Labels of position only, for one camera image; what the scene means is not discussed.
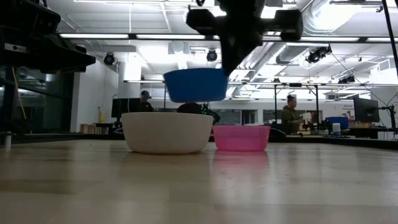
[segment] pink plastic basin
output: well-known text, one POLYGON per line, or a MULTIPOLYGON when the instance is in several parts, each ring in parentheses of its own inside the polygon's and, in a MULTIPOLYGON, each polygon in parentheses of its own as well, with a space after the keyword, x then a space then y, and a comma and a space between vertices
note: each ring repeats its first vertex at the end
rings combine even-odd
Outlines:
POLYGON ((264 151, 270 130, 270 126, 213 126, 216 146, 224 151, 264 151))

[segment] computer monitor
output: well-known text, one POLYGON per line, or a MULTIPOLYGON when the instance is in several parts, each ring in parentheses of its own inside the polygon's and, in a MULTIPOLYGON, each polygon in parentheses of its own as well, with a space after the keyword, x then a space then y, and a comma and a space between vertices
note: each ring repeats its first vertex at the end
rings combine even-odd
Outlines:
POLYGON ((124 113, 140 112, 140 98, 119 98, 112 101, 112 118, 118 118, 124 113))
POLYGON ((355 121, 380 122, 379 103, 376 100, 367 100, 354 97, 355 121))

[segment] white bowl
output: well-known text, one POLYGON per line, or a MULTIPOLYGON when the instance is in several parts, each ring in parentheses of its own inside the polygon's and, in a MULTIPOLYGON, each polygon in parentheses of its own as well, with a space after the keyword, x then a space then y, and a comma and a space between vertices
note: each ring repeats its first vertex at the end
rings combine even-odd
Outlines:
POLYGON ((146 154, 189 154, 208 143, 213 117, 187 113, 124 113, 129 148, 146 154))

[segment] blue container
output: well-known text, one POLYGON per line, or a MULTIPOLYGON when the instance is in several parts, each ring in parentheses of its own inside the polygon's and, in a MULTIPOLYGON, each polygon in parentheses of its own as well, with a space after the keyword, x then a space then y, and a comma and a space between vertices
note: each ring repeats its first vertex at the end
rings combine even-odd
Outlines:
POLYGON ((176 103, 225 99, 229 77, 223 69, 191 68, 164 74, 170 99, 176 103))
POLYGON ((333 124, 333 123, 340 123, 340 128, 341 129, 347 129, 348 128, 348 118, 344 117, 329 117, 326 118, 326 121, 333 124))

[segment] ceiling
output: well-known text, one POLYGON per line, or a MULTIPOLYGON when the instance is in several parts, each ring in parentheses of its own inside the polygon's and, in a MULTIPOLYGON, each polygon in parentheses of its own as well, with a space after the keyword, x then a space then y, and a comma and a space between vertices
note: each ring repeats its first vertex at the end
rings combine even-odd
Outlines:
MULTIPOLYGON (((196 34, 196 31, 189 28, 184 21, 187 13, 187 1, 180 2, 155 2, 146 0, 145 4, 105 4, 92 0, 47 0, 49 8, 59 13, 63 19, 58 31, 63 33, 89 32, 89 33, 146 33, 146 34, 196 34)), ((219 14, 220 9, 213 6, 214 1, 206 0, 208 8, 213 14, 219 14)), ((297 5, 289 4, 289 7, 303 8, 309 0, 298 0, 297 5)), ((339 8, 339 11, 324 6, 317 18, 333 23, 336 18, 347 13, 347 7, 339 8)), ((335 29, 329 30, 327 35, 338 36, 388 36, 384 12, 376 13, 378 6, 359 6, 346 21, 340 22, 335 29)), ((398 34, 398 11, 390 5, 391 21, 393 30, 398 34)), ((220 44, 214 41, 189 41, 184 40, 184 62, 188 68, 216 67, 221 62, 220 44), (215 62, 207 62, 206 55, 209 49, 216 49, 218 59, 215 62)), ((103 57, 112 47, 122 47, 122 51, 115 52, 121 61, 127 58, 130 47, 135 46, 137 53, 142 57, 142 75, 144 78, 161 77, 165 72, 181 68, 180 57, 173 52, 170 53, 172 41, 159 40, 91 40, 78 41, 84 44, 91 54, 98 58, 103 57)), ((250 70, 237 71, 231 75, 231 79, 251 79, 256 82, 270 82, 273 78, 280 78, 282 82, 337 82, 339 74, 344 75, 345 68, 355 70, 356 77, 362 82, 369 78, 369 68, 378 65, 388 58, 391 58, 392 50, 389 44, 331 44, 333 54, 317 64, 308 67, 305 56, 309 50, 316 46, 302 47, 294 59, 288 64, 276 64, 272 56, 282 45, 267 44, 258 47, 247 63, 253 64, 250 70)))

